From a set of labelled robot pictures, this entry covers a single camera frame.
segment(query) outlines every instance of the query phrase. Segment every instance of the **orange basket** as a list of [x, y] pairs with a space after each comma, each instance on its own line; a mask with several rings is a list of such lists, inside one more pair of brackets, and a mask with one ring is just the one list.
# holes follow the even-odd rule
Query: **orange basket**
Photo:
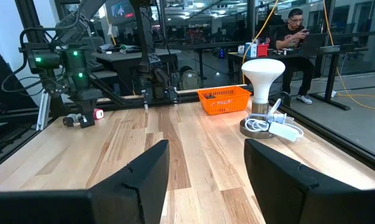
[[202, 107], [209, 115], [244, 110], [251, 95], [249, 91], [238, 86], [199, 90], [197, 94]]

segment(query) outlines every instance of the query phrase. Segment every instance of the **wood grain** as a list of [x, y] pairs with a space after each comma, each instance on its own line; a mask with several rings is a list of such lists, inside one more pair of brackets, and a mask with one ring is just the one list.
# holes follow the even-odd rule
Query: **wood grain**
[[227, 205], [232, 223], [257, 224], [249, 203], [249, 198], [245, 196], [242, 188], [223, 190], [221, 193]]
[[[62, 119], [0, 165], [0, 191], [84, 189], [112, 175], [161, 139], [170, 165], [162, 224], [264, 224], [244, 164], [244, 111], [208, 116], [200, 103], [106, 112], [86, 129]], [[359, 189], [375, 189], [375, 172], [303, 128], [297, 142], [260, 142]]]

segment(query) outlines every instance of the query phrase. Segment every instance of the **white light bulb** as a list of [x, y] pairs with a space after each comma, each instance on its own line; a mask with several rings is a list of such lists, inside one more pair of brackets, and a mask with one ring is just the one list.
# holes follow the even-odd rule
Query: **white light bulb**
[[254, 88], [254, 103], [268, 102], [271, 84], [285, 69], [283, 62], [274, 59], [255, 59], [243, 64], [243, 74], [249, 78]]

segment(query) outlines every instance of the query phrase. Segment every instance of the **laptop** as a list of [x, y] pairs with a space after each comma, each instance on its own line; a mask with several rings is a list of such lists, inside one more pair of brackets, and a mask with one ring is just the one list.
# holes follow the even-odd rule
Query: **laptop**
[[311, 52], [318, 50], [320, 47], [323, 47], [325, 43], [327, 33], [324, 34], [308, 34], [303, 40], [300, 50], [303, 52]]

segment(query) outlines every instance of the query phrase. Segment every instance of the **lamp base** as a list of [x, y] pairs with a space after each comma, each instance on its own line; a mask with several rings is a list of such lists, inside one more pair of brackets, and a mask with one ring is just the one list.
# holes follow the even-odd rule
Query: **lamp base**
[[274, 134], [269, 133], [268, 131], [259, 131], [259, 132], [251, 132], [248, 129], [245, 128], [245, 119], [240, 121], [240, 133], [244, 134], [245, 136], [249, 138], [255, 138], [255, 139], [267, 139], [267, 138], [273, 138], [275, 137]]
[[[254, 103], [251, 104], [251, 112], [256, 114], [267, 114], [269, 111], [269, 103]], [[263, 117], [254, 116], [253, 118], [264, 120]], [[247, 128], [245, 128], [245, 119], [240, 121], [240, 133], [244, 134], [249, 138], [256, 138], [256, 139], [267, 139], [273, 138], [275, 135], [269, 133], [268, 131], [259, 131], [259, 132], [251, 132]]]

